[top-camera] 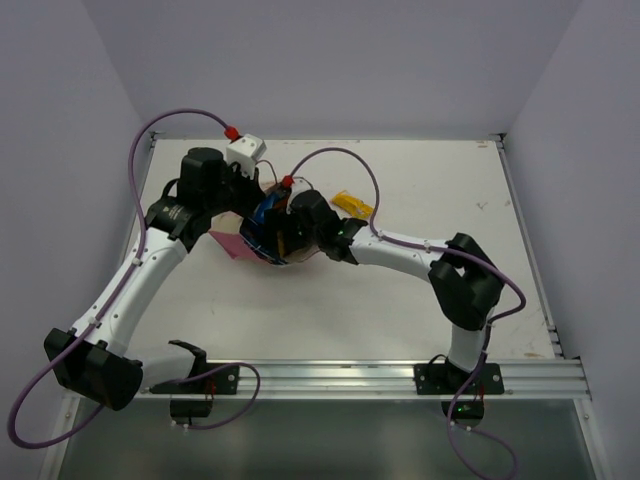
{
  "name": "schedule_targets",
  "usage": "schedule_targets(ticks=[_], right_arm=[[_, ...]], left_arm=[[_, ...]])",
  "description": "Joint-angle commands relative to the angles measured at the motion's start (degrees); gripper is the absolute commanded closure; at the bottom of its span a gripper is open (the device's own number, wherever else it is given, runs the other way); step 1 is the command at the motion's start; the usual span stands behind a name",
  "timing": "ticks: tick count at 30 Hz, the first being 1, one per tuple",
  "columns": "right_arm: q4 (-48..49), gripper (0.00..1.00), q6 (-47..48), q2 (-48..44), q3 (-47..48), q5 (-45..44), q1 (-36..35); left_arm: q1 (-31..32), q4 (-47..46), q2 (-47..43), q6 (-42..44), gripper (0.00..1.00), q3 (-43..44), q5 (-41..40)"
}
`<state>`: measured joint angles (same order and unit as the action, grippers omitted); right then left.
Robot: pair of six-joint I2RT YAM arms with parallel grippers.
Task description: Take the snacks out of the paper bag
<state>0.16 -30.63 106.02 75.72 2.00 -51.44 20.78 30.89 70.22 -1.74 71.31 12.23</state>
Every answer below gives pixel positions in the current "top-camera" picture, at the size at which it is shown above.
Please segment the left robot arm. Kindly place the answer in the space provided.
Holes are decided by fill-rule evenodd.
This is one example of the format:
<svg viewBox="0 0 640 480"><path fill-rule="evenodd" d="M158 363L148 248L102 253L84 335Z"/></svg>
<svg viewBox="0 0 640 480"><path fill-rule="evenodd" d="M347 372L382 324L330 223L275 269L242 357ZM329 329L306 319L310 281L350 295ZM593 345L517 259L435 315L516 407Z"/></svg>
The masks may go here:
<svg viewBox="0 0 640 480"><path fill-rule="evenodd" d="M142 389L177 384L201 390L208 379L205 350L172 340L158 355L135 359L129 343L151 300L212 219L233 212L250 216L264 199L257 161L261 154L192 148L149 208L138 244L94 305L66 331L52 329L44 340L58 383L114 411Z"/></svg>

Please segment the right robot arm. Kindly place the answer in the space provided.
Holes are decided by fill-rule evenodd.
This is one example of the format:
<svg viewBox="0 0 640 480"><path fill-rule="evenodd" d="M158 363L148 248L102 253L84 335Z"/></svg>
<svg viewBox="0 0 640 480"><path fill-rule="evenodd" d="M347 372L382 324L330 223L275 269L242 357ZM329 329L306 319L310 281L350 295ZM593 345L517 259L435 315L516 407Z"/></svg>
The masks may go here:
<svg viewBox="0 0 640 480"><path fill-rule="evenodd" d="M314 189L277 189L255 215L259 245L278 262L301 262L321 252L336 262L383 267L428 282L452 324L447 384L464 393L480 382L487 324L505 281L473 238L392 239L374 233L366 220L340 217Z"/></svg>

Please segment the yellow orange snack packet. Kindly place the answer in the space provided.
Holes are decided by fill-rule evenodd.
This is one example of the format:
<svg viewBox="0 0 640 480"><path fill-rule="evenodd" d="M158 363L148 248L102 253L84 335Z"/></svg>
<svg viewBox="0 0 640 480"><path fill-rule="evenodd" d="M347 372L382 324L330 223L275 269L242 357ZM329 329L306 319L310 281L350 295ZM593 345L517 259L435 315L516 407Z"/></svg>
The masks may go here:
<svg viewBox="0 0 640 480"><path fill-rule="evenodd" d="M374 211L372 206L351 195L346 190L337 193L331 199L331 203L348 213L350 216L362 220L369 219Z"/></svg>

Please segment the pink beige paper bag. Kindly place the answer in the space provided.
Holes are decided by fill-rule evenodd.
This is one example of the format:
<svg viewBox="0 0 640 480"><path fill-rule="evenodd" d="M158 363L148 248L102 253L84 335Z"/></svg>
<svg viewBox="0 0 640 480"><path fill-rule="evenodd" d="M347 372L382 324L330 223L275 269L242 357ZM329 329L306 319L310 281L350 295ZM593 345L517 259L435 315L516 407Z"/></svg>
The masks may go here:
<svg viewBox="0 0 640 480"><path fill-rule="evenodd" d="M301 176L286 175L283 178L274 177L272 182L263 184L260 182L259 169L255 169L255 176L253 179L259 181L260 187L265 193L265 198L270 193L283 193L285 195L285 200L283 201L281 209L285 209L287 213L294 214L291 207L291 202L295 197L290 197L290 187L293 183L294 178L302 178L307 180L306 178ZM226 212L218 215L212 221L211 229L209 230L210 236L226 251L226 253L231 258L235 260L242 259L258 263L266 263L279 267L307 261L277 260L267 253L266 249L262 246L262 239L258 241L245 239L240 233L240 228L243 220L246 217L249 217L251 214L252 213Z"/></svg>

